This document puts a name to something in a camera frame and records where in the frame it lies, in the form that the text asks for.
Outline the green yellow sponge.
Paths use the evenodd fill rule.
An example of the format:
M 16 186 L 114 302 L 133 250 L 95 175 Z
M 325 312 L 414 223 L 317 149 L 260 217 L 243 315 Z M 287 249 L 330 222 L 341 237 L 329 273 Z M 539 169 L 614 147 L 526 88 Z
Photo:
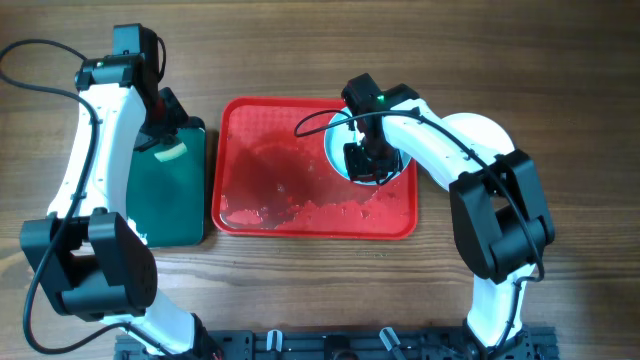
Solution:
M 170 146 L 164 150 L 159 150 L 154 153 L 154 157 L 160 162 L 168 162 L 179 158 L 187 152 L 187 147 L 184 143 Z

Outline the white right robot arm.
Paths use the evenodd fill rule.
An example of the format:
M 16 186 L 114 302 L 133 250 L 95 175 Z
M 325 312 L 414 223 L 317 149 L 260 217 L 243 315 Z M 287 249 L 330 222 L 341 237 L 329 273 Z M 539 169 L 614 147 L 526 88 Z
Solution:
M 478 114 L 441 118 L 419 97 L 345 104 L 332 122 L 352 140 L 326 149 L 343 153 L 340 174 L 384 185 L 409 156 L 448 192 L 454 242 L 474 275 L 464 327 L 486 356 L 513 348 L 523 331 L 526 287 L 544 279 L 542 256 L 555 238 L 533 160 Z

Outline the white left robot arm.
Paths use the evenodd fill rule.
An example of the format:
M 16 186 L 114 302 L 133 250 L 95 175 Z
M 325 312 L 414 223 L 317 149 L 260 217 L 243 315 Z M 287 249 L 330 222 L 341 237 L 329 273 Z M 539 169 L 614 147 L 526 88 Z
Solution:
M 139 92 L 102 84 L 73 97 L 84 111 L 65 181 L 48 217 L 26 222 L 20 235 L 35 271 L 23 312 L 27 343 L 41 354 L 58 355 L 119 328 L 152 356 L 218 358 L 200 319 L 158 289 L 154 257 L 126 217 L 134 140 L 146 114 Z M 31 327 L 37 288 L 57 313 L 100 321 L 103 328 L 66 347 L 39 344 Z

